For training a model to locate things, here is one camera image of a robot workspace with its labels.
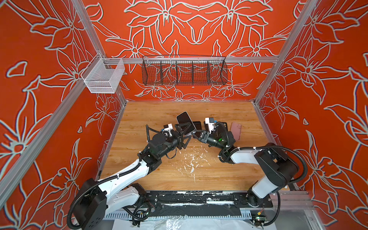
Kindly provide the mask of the phone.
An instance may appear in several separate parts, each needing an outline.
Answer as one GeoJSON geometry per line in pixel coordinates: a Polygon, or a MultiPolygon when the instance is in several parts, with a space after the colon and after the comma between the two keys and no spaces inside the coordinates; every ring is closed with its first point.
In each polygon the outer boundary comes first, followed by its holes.
{"type": "Polygon", "coordinates": [[[195,126],[195,130],[198,131],[198,130],[201,130],[202,129],[202,125],[201,125],[201,122],[200,121],[194,121],[193,122],[194,126],[195,126]]]}
{"type": "Polygon", "coordinates": [[[190,118],[188,112],[184,111],[176,117],[180,129],[185,136],[193,135],[196,131],[195,125],[190,118]]]}

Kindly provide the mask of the pink phone case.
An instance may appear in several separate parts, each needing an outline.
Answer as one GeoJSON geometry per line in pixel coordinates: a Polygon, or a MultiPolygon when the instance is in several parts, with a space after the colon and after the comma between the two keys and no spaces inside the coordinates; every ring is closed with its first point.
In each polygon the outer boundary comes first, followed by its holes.
{"type": "Polygon", "coordinates": [[[231,125],[232,133],[241,132],[241,129],[242,129],[242,125],[240,123],[232,122],[232,125],[231,125]]]}

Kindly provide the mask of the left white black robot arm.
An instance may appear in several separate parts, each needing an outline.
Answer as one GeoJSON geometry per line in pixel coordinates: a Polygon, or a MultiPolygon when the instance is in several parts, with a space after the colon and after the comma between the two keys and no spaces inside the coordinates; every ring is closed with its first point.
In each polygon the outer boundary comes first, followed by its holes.
{"type": "Polygon", "coordinates": [[[144,200],[146,191],[136,183],[162,164],[162,157],[175,149],[185,149],[196,131],[192,122],[167,126],[147,137],[146,147],[131,165],[102,180],[92,178],[84,182],[67,214],[71,230],[91,230],[102,218],[118,209],[150,204],[144,200]]]}

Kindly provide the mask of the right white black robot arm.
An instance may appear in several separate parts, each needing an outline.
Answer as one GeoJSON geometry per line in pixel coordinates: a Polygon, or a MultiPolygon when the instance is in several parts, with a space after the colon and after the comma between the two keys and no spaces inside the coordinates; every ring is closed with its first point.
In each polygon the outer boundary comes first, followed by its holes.
{"type": "Polygon", "coordinates": [[[293,150],[274,143],[260,147],[236,147],[232,132],[223,122],[206,123],[202,129],[202,124],[196,121],[194,126],[196,132],[193,135],[198,141],[220,149],[218,158],[222,163],[248,163],[261,167],[264,176],[247,191],[251,207],[260,206],[269,194],[297,183],[307,175],[305,160],[293,150]]]}

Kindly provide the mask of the clear plastic bin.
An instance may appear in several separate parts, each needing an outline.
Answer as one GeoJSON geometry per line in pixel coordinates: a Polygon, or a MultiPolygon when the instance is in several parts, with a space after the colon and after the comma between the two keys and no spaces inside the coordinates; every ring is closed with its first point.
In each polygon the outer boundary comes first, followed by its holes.
{"type": "Polygon", "coordinates": [[[96,56],[81,74],[84,84],[92,94],[114,94],[125,73],[125,64],[121,58],[112,64],[105,63],[107,58],[96,56]]]}

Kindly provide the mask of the small green circuit board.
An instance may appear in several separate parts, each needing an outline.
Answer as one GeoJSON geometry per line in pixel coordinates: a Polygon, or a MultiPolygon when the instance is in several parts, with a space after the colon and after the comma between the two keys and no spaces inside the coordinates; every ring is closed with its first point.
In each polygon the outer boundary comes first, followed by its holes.
{"type": "Polygon", "coordinates": [[[251,223],[255,226],[263,226],[267,221],[267,217],[260,214],[252,214],[251,223]]]}

